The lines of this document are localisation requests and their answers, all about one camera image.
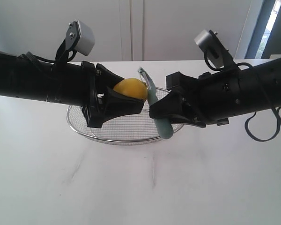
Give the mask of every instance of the wire mesh basket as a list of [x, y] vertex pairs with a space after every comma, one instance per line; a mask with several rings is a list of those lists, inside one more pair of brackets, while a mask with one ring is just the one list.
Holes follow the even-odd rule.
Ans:
[[[156, 88], [158, 99], [169, 92]], [[149, 105], [146, 101], [140, 114], [127, 115], [105, 122], [102, 128], [89, 128], [79, 106], [71, 105], [67, 110], [67, 122], [77, 133], [97, 142], [116, 145], [137, 145], [161, 140], [154, 120], [149, 116]], [[177, 132], [183, 125], [172, 125]]]

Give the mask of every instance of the white table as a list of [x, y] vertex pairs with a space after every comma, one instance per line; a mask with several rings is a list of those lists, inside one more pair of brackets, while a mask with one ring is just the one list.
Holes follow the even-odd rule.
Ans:
[[[104, 65], [123, 77], [138, 77], [142, 66], [159, 87], [176, 71], [208, 71], [203, 61]], [[281, 133], [253, 141], [244, 130], [249, 115], [123, 147], [78, 135], [66, 111], [0, 97], [0, 225], [281, 224]], [[251, 130], [266, 138], [275, 124], [260, 112]]]

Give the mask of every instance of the light green handle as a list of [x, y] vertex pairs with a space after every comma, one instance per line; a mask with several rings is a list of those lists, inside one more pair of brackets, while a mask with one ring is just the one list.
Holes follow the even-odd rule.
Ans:
[[[157, 101], [158, 101], [158, 98], [156, 97], [155, 91], [148, 90], [149, 105], [153, 105]], [[155, 125], [157, 128], [157, 132], [161, 138], [169, 139], [173, 136], [174, 130], [168, 119], [154, 120], [154, 122], [155, 122]]]

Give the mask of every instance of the yellow lemon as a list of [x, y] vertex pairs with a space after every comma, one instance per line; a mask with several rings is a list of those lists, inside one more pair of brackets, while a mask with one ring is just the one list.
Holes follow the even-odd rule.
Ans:
[[143, 100], [146, 100], [148, 96], [145, 83], [136, 78], [122, 80], [114, 86], [113, 90], [122, 95]]

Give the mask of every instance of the metal rim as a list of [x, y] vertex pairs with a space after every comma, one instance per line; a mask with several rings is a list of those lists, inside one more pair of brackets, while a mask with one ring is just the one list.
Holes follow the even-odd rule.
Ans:
[[[169, 93], [168, 90], [166, 89], [163, 89], [163, 88], [158, 88], [156, 87], [157, 90], [162, 90], [164, 92], [167, 92]], [[89, 139], [92, 139], [94, 141], [98, 141], [98, 142], [105, 142], [105, 143], [127, 143], [127, 144], [132, 144], [132, 143], [146, 143], [146, 142], [156, 142], [156, 141], [159, 141], [161, 140], [162, 138], [160, 136], [155, 136], [155, 137], [151, 137], [151, 138], [146, 138], [146, 139], [135, 139], [135, 140], [111, 140], [111, 139], [104, 139], [104, 138], [100, 138], [100, 137], [97, 137], [96, 135], [87, 135], [77, 129], [75, 129], [73, 127], [73, 125], [71, 124], [70, 120], [69, 120], [69, 114], [70, 114], [70, 110], [71, 108], [73, 107], [73, 105], [70, 105], [67, 109], [67, 123], [68, 125], [70, 126], [70, 128], [75, 131], [76, 133], [86, 137], [86, 138], [89, 138]], [[174, 133], [176, 133], [177, 131], [179, 131], [184, 125], [183, 124], [179, 124], [180, 127], [178, 127], [176, 130], [174, 130]]]

